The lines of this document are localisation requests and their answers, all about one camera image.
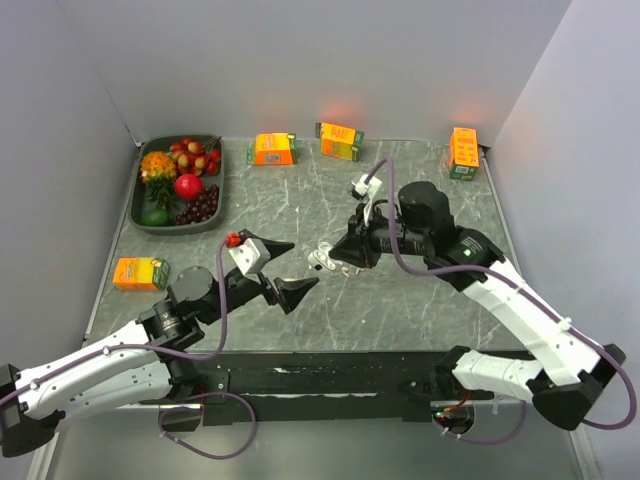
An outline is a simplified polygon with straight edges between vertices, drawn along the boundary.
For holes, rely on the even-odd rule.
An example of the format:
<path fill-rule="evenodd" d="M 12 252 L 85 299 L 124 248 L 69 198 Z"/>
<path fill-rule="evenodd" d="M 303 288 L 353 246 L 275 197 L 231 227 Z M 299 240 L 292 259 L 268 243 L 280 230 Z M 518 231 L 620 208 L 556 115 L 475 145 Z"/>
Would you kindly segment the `white earbud charging case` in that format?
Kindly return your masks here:
<path fill-rule="evenodd" d="M 328 242 L 319 242 L 317 247 L 312 250 L 307 257 L 309 268 L 315 271 L 330 271 L 336 270 L 336 263 L 330 258 L 330 251 L 332 245 Z"/>

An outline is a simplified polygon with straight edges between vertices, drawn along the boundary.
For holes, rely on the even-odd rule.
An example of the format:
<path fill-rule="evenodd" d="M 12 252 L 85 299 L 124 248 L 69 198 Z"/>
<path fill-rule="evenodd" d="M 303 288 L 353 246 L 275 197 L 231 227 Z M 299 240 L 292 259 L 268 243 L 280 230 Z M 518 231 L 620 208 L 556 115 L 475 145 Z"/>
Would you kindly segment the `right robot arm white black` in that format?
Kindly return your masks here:
<path fill-rule="evenodd" d="M 358 200 L 346 234 L 329 255 L 360 269 L 377 265 L 382 254 L 419 256 L 425 274 L 435 276 L 491 313 L 530 354 L 513 359 L 469 347 L 452 348 L 436 367 L 438 390 L 448 398 L 486 391 L 534 406 L 554 426 L 572 431 L 616 375 L 625 355 L 575 330 L 518 274 L 504 253 L 481 232 L 456 224 L 449 199 L 435 185 L 418 181 L 387 200 L 382 214 L 374 196 L 375 177 L 354 181 Z"/>

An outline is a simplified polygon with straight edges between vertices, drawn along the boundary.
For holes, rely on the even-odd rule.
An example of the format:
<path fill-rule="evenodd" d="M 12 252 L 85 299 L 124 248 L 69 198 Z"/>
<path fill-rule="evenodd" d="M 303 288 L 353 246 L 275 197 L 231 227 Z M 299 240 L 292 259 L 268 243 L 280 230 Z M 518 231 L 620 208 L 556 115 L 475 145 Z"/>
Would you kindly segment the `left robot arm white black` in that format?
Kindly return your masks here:
<path fill-rule="evenodd" d="M 1 453 L 30 453 L 73 420 L 151 400 L 184 402 L 198 387 L 196 362 L 225 347 L 228 315 L 261 297 L 291 313 L 318 278 L 267 278 L 263 267 L 294 247 L 248 230 L 228 235 L 216 255 L 235 266 L 183 270 L 165 297 L 116 332 L 58 360 L 1 368 Z"/>

